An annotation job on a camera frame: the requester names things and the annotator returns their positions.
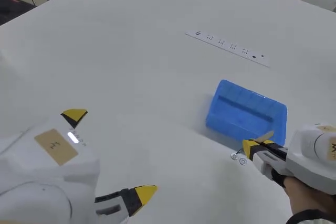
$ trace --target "power strip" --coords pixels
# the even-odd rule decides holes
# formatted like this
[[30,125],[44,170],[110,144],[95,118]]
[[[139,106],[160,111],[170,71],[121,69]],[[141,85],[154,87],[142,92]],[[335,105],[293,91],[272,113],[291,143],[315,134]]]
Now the power strip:
[[210,35],[202,31],[189,31],[185,34],[215,47],[232,52],[233,54],[239,55],[245,59],[259,63],[263,66],[270,67],[269,59],[266,55],[241,47],[235,43],[228,42],[226,39],[221,39],[215,35]]

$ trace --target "blue plastic container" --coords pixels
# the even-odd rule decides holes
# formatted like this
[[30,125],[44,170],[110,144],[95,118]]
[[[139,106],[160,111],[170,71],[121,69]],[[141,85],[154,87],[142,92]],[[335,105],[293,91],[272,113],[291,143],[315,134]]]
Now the blue plastic container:
[[274,131],[270,140],[284,145],[286,121],[284,104],[222,80],[206,117],[206,126],[237,141]]

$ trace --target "white tabletop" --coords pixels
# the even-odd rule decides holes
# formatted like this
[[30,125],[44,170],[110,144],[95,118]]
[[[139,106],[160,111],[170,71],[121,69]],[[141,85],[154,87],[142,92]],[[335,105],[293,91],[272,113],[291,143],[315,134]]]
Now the white tabletop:
[[[186,36],[262,51],[267,68]],[[336,15],[298,0],[52,0],[0,27],[0,130],[86,108],[97,194],[156,184],[131,223],[285,223],[282,188],[205,127],[220,80],[284,103],[296,128],[335,123]]]

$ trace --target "led light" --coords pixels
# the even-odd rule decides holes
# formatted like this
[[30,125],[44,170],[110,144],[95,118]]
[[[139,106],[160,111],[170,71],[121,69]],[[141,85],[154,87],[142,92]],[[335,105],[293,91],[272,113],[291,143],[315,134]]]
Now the led light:
[[75,135],[73,135],[72,132],[68,132],[68,136],[75,144],[79,143],[78,139],[75,137]]

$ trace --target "tan label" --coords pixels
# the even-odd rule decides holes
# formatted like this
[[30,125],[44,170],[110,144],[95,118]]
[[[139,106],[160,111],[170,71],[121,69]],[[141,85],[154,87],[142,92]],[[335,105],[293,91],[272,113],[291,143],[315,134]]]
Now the tan label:
[[336,137],[329,139],[328,160],[336,161]]
[[322,130],[322,131],[328,131],[328,132],[336,132],[336,128],[333,126],[318,126],[318,129]]
[[78,152],[55,129],[35,136],[35,140],[59,166],[78,155]]

